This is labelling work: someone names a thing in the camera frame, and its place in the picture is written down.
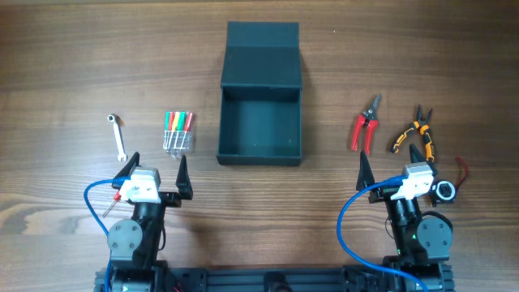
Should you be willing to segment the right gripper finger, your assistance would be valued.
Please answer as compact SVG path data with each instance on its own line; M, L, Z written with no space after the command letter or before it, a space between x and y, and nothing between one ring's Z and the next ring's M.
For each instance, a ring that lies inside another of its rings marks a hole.
M438 174L438 170L434 167L434 163L433 162L429 162L422 155L422 153L418 150L418 148L414 144L411 144L409 146L409 151L410 151L410 161L412 163L426 162L430 166L430 168L432 170L432 174L433 175L437 175Z
M360 152L360 168L358 173L358 180L356 190L362 191L365 188L375 184L375 179L369 164L367 154L365 151Z

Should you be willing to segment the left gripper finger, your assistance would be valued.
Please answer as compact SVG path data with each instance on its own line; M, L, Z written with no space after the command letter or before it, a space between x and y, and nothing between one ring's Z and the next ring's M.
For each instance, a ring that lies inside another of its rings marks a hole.
M140 154L135 152L133 156L128 160L126 165L115 175L112 180L111 187L113 189L120 189L126 180L131 178L131 174L137 166L139 166Z
M178 189L178 195L182 200L191 200L193 198L193 189L188 174L187 157L185 155L182 155L175 185Z

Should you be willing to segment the silver combination wrench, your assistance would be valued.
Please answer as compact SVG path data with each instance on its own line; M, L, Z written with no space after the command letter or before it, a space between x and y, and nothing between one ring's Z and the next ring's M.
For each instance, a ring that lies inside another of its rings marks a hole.
M127 155L126 155L124 144L122 141L122 132L121 132L121 127L119 125L119 117L116 114L110 114L107 117L107 120L109 122L113 123L114 138L115 138L117 150L118 150L118 160L126 161Z

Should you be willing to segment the orange black pliers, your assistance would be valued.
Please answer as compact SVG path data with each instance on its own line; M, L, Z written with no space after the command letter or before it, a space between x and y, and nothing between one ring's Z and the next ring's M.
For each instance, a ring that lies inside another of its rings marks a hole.
M432 116L432 109L429 110L426 117L422 114L421 105L417 106L416 118L413 122L409 124L409 126L404 129L400 134L396 136L393 142L390 144L389 151L391 153L397 153L400 150L400 146L403 142L412 136L416 131L422 136L425 152L426 152L426 160L429 163L435 162L435 144L432 139L432 132L429 126L429 121Z

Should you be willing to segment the black white tape measure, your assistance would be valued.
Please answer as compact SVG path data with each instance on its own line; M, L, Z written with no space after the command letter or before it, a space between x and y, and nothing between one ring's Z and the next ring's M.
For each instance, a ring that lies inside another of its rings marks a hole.
M434 182L431 187L430 197L433 207L436 207L438 204L452 203L457 197L457 189L447 180Z

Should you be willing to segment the clear screwdriver set case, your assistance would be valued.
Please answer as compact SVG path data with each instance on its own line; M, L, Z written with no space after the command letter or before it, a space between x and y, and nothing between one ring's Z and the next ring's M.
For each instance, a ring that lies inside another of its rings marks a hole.
M190 111L166 111L162 148L170 156L180 159L191 151L194 113Z

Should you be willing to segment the red handled snips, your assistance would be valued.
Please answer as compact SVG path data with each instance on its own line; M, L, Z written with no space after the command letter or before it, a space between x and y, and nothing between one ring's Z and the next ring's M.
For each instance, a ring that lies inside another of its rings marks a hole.
M369 106L357 116L356 123L352 134L350 148L353 151L358 151L358 139L362 129L366 129L364 140L364 151L367 155L371 154L371 141L375 129L379 125L377 111L381 102L382 96L377 94Z

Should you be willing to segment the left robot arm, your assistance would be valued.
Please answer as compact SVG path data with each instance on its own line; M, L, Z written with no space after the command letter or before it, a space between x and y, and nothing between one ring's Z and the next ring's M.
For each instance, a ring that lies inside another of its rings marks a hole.
M181 282L157 255L165 247L166 209L179 208L193 198L185 156L178 168L177 190L160 191L160 185L158 169L141 166L138 152L114 177L112 188L133 206L133 213L108 231L110 258L101 291L182 290Z

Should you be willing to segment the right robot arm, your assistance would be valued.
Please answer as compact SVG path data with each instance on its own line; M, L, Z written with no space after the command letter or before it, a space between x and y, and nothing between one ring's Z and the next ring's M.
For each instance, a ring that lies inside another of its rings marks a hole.
M402 171L405 184L383 186L369 191L371 204L384 203L392 228L397 254L386 256L382 266L408 273L416 281L386 272L360 272L367 290L381 291L454 291L449 260L453 243L453 224L436 211L423 212L418 198L425 196L432 206L452 203L457 190L447 180L435 180L437 170L414 145L410 145L410 163Z

